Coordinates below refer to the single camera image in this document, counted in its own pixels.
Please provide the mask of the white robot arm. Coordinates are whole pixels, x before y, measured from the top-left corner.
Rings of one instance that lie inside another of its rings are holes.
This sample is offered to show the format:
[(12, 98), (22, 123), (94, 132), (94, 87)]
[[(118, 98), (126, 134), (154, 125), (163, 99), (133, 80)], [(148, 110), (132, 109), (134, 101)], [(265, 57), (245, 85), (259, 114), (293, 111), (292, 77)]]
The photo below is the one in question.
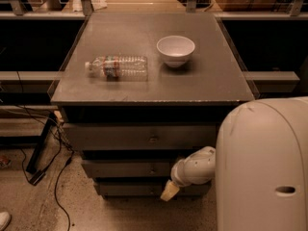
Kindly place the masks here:
[(214, 147), (175, 163), (161, 198), (211, 179), (218, 231), (308, 231), (308, 97), (234, 109)]

